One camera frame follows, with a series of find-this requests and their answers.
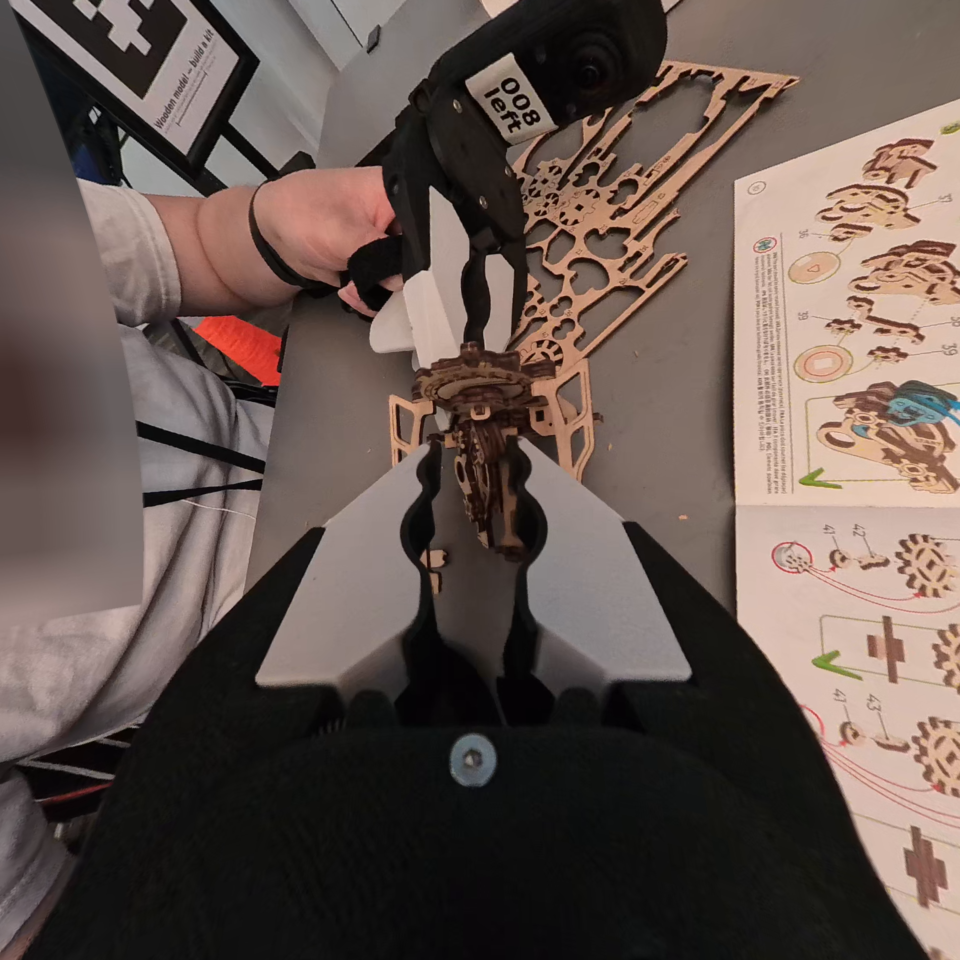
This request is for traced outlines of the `person's left hand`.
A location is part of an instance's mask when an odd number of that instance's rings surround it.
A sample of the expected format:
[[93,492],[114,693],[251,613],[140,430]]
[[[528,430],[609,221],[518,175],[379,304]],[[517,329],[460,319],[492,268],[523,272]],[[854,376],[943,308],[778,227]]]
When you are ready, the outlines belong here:
[[339,283],[341,301],[374,317],[379,294],[362,294],[351,260],[362,249],[394,239],[402,227],[378,167],[306,170],[275,180],[256,201],[261,231],[287,263],[308,278]]

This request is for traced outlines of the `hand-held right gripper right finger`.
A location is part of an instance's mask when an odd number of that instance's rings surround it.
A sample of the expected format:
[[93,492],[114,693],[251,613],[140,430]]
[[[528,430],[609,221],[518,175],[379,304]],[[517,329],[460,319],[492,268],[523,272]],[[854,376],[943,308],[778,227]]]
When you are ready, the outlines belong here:
[[520,543],[498,677],[507,723],[546,723],[568,690],[605,706],[621,684],[689,681],[624,519],[529,440],[510,439],[506,455]]

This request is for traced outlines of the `black wrist band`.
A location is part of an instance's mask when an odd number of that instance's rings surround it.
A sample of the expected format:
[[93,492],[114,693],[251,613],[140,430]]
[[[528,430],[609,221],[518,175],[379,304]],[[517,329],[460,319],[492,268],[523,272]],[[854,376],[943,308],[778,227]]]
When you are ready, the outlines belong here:
[[308,277],[287,263],[261,230],[257,216],[258,194],[264,187],[272,183],[272,180],[267,179],[256,186],[247,206],[248,230],[258,255],[277,280],[298,291],[305,292],[310,297],[320,299],[338,292],[339,287],[335,283]]

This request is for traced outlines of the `person's left forearm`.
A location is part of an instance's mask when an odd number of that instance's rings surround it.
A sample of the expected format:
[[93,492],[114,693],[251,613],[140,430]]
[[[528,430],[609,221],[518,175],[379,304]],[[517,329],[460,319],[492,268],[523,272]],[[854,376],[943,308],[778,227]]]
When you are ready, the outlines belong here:
[[180,315],[238,316],[294,300],[298,289],[268,267],[251,234],[254,195],[235,186],[207,198],[146,196],[171,244]]

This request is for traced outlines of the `laser-cut plywood parts sheet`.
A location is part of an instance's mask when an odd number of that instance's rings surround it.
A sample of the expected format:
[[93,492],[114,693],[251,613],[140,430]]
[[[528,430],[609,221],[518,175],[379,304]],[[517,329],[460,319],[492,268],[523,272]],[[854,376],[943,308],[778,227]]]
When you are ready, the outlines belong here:
[[[657,254],[680,218],[678,200],[763,107],[797,77],[667,60],[652,87],[621,107],[573,126],[566,157],[543,155],[551,134],[518,149],[513,161],[526,215],[527,251],[538,255],[511,348],[524,365],[550,363],[558,374],[592,354],[689,263],[684,252]],[[704,90],[700,119],[662,155],[618,166],[642,116],[676,90]]]

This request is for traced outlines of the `black framed marker sign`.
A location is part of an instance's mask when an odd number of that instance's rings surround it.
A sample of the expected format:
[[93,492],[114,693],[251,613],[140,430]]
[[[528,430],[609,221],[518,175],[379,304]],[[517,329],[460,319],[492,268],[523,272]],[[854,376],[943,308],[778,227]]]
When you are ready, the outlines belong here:
[[211,2],[11,1],[28,42],[94,104],[208,196],[224,186],[207,163],[220,138],[274,166],[232,125],[259,60]]

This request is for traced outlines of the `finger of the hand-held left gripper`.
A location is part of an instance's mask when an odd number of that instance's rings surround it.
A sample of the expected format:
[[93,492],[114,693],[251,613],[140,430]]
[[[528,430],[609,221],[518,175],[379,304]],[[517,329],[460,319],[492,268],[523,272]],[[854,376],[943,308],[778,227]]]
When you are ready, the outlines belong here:
[[527,253],[524,239],[515,239],[487,255],[487,349],[505,352],[520,322],[527,296]]
[[468,323],[462,290],[471,241],[449,199],[428,190],[429,265],[407,280],[407,314],[418,359],[459,355]]

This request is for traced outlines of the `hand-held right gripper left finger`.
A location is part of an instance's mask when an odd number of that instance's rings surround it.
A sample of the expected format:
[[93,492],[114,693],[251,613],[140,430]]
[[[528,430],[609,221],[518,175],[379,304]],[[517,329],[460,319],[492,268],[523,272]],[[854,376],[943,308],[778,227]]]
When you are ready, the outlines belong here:
[[264,689],[328,687],[396,701],[440,686],[430,569],[442,448],[428,441],[326,523],[256,674]]

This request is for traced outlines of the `assembly instruction booklet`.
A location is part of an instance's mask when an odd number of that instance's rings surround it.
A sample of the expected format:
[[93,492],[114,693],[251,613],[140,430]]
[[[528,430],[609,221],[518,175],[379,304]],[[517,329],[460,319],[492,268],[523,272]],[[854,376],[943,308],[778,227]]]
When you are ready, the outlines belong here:
[[736,608],[958,958],[959,107],[734,186]]

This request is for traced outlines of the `wooden mechanical model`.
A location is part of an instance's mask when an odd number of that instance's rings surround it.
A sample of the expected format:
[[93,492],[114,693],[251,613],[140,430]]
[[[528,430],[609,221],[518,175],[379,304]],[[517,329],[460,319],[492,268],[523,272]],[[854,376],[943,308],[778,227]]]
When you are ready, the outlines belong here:
[[414,375],[412,397],[389,398],[390,463],[397,466],[439,426],[455,452],[454,472],[468,520],[482,546],[512,562],[527,548],[518,531],[518,494],[507,464],[511,437],[553,438],[558,464],[577,482],[594,453],[594,413],[587,354],[552,336],[532,335],[516,350],[494,352],[476,342],[458,356]]

